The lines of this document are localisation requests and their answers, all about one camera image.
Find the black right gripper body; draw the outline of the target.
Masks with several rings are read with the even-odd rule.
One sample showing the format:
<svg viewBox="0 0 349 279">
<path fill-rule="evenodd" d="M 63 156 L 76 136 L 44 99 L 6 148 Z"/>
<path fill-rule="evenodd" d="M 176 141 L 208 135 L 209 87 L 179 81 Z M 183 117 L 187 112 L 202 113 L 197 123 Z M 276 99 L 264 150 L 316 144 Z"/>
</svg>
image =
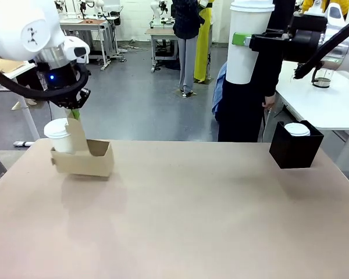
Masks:
<svg viewBox="0 0 349 279">
<path fill-rule="evenodd" d="M 322 16 L 294 15 L 287 33 L 287 61 L 307 62 L 316 52 L 322 34 Z"/>
</svg>

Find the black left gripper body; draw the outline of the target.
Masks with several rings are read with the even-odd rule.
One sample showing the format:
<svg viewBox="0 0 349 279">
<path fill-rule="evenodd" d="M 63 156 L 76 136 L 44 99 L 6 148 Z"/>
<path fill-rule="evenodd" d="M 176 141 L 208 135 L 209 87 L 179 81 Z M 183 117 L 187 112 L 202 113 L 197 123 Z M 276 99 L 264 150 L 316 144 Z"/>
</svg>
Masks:
<svg viewBox="0 0 349 279">
<path fill-rule="evenodd" d="M 50 69 L 48 64 L 39 62 L 37 69 L 47 88 L 36 101 L 51 101 L 58 107 L 70 110 L 83 107 L 91 93 L 85 87 L 91 73 L 84 64 L 71 62 L 66 66 Z"/>
</svg>

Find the person's left hand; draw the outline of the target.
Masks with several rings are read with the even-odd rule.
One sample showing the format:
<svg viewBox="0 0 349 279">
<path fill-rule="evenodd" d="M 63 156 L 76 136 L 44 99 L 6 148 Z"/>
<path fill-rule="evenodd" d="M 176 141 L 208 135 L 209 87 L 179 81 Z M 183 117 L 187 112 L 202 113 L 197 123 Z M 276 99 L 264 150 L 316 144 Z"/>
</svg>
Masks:
<svg viewBox="0 0 349 279">
<path fill-rule="evenodd" d="M 266 96 L 262 106 L 266 110 L 271 110 L 276 103 L 276 95 Z"/>
</svg>

